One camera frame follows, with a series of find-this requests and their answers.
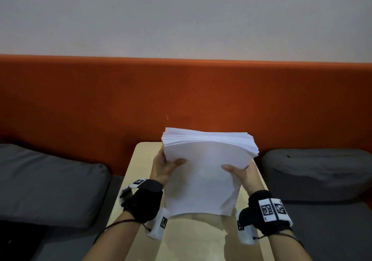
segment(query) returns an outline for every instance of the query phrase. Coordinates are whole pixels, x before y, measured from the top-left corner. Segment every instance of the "black glove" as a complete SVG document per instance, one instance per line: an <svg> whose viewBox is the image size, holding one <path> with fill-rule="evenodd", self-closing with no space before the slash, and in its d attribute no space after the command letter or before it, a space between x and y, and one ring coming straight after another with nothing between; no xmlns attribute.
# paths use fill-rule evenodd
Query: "black glove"
<svg viewBox="0 0 372 261"><path fill-rule="evenodd" d="M272 194L267 190L257 191L248 199L248 206L239 214L239 225L242 227L253 225L260 230L263 235L269 236L283 230L292 230L288 221L276 220L265 222L262 217L259 200L273 198Z"/></svg>
<svg viewBox="0 0 372 261"><path fill-rule="evenodd" d="M151 183L160 184L159 188L151 189L162 189L163 185L154 180ZM123 211L128 211L132 214L134 219L142 224L154 219L159 212L161 197L163 196L163 191L150 191L146 188L139 188L131 198L125 200L121 206Z"/></svg>

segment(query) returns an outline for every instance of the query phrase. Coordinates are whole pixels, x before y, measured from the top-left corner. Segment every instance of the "qr code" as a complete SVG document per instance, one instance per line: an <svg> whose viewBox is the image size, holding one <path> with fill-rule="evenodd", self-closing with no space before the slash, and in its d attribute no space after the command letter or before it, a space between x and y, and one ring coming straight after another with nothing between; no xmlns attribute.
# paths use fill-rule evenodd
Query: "qr code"
<svg viewBox="0 0 372 261"><path fill-rule="evenodd" d="M278 212L278 214L287 214L282 204L274 203L274 205L275 205L275 209Z"/></svg>
<svg viewBox="0 0 372 261"><path fill-rule="evenodd" d="M273 213L273 209L271 208L271 205L270 204L261 205L261 211L262 211L262 214L264 216L268 216L268 215L274 214Z"/></svg>
<svg viewBox="0 0 372 261"><path fill-rule="evenodd" d="M135 181L133 184L135 184L135 185L139 185L140 183L142 183L144 180L137 180L137 181Z"/></svg>
<svg viewBox="0 0 372 261"><path fill-rule="evenodd" d="M163 217L163 219L161 220L161 223L160 223L160 226L165 229L165 226L167 225L167 222L168 222L168 219Z"/></svg>
<svg viewBox="0 0 372 261"><path fill-rule="evenodd" d="M236 223L238 224L238 231L243 231L244 228L242 226L240 226L239 221L236 221Z"/></svg>

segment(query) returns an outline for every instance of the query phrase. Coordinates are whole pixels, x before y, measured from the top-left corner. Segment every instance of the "gray pillow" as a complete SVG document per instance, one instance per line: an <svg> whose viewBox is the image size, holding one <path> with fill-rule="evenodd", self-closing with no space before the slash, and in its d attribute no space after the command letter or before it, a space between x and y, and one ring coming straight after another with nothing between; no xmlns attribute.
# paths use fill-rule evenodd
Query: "gray pillow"
<svg viewBox="0 0 372 261"><path fill-rule="evenodd" d="M0 144L0 220L88 227L110 177L102 164Z"/></svg>
<svg viewBox="0 0 372 261"><path fill-rule="evenodd" d="M262 167L267 187L282 200L347 200L372 182L372 155L359 149L275 149Z"/></svg>

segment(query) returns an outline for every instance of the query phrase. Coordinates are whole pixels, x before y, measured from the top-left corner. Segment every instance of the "wrist tracker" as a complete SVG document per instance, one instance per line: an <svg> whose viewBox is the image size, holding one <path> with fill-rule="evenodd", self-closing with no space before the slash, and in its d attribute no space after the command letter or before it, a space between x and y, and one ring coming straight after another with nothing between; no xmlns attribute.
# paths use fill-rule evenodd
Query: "wrist tracker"
<svg viewBox="0 0 372 261"><path fill-rule="evenodd" d="M239 240L242 243L256 244L260 238L269 235L286 235L297 240L291 235L280 233L280 231L292 230L293 225L280 199L273 198L267 190L261 190L253 193L248 201L249 207L238 211L235 215ZM259 238L257 229L264 236Z"/></svg>
<svg viewBox="0 0 372 261"><path fill-rule="evenodd" d="M155 240L162 240L170 216L167 209L160 208L162 196L163 185L145 178L119 191L119 203L123 211L131 213L137 222L144 225L146 235Z"/></svg>

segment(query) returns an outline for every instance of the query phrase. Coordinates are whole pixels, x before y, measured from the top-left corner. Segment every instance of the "beige table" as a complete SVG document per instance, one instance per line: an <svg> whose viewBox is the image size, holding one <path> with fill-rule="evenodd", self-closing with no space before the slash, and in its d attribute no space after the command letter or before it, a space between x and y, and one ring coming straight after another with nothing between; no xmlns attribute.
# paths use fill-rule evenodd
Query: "beige table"
<svg viewBox="0 0 372 261"><path fill-rule="evenodd" d="M142 142L136 146L122 187L139 178L150 176L152 160L160 147L161 143L151 142ZM243 209L247 205L248 195L241 188L236 209ZM164 199L161 202L161 207L164 207ZM232 217L203 213L171 217L165 228L162 241L146 237L144 228L141 227L125 260L273 261L274 258L267 238L261 239L260 244L257 245L245 245L239 241L235 222L236 209L234 209ZM121 212L119 201L116 199L108 225Z"/></svg>

